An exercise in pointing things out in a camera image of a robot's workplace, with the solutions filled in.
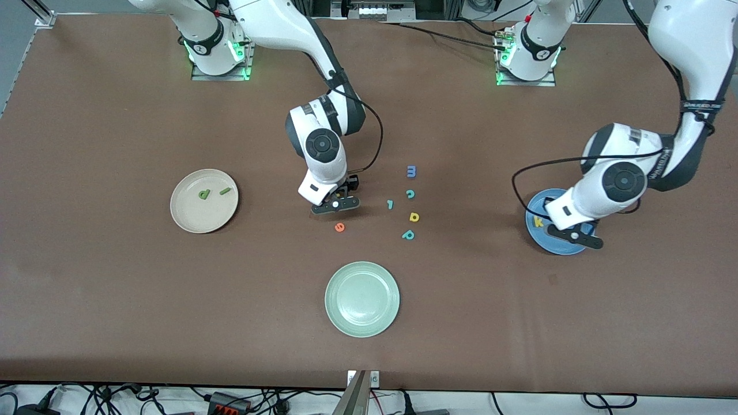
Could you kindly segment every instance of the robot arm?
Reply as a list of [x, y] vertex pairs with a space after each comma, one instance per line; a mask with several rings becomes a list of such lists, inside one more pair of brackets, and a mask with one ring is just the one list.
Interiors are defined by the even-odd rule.
[[539, 80], [548, 74], [576, 15], [573, 0], [534, 1], [536, 9], [530, 18], [509, 29], [514, 44], [500, 61], [502, 67], [522, 80]]
[[128, 1], [145, 12], [169, 15], [190, 58], [203, 73], [223, 75], [244, 59], [233, 52], [233, 45], [245, 40], [241, 28], [228, 18], [216, 17], [195, 0]]
[[304, 52], [331, 90], [287, 115], [287, 135], [308, 165], [298, 193], [314, 205], [315, 213], [357, 208], [358, 199], [335, 197], [347, 181], [340, 137], [360, 130], [366, 116], [330, 42], [289, 0], [231, 0], [230, 6], [247, 37], [263, 47]]
[[545, 206], [556, 228], [616, 213], [638, 200], [646, 188], [669, 191], [692, 179], [736, 65], [736, 16], [738, 4], [731, 0], [658, 2], [649, 39], [689, 82], [678, 130], [667, 135], [610, 124], [597, 131], [584, 156], [624, 157], [582, 162], [584, 178]]
[[[224, 74], [243, 60], [234, 58], [237, 55], [232, 53], [232, 45], [245, 37], [262, 47], [307, 54], [330, 91], [292, 109], [287, 116], [287, 135], [308, 166], [298, 193], [315, 205], [315, 213], [359, 206], [358, 199], [347, 195], [356, 189], [358, 179], [347, 177], [340, 137], [361, 129], [366, 118], [364, 106], [330, 42], [311, 18], [303, 16], [290, 0], [230, 0], [230, 10], [222, 10], [232, 11], [230, 18], [224, 17], [222, 11], [216, 17], [211, 11], [224, 8], [215, 0], [129, 1], [139, 9], [168, 14], [182, 34], [194, 64], [208, 75]], [[210, 10], [203, 7], [206, 3]], [[342, 190], [340, 196], [336, 194], [338, 190]]]

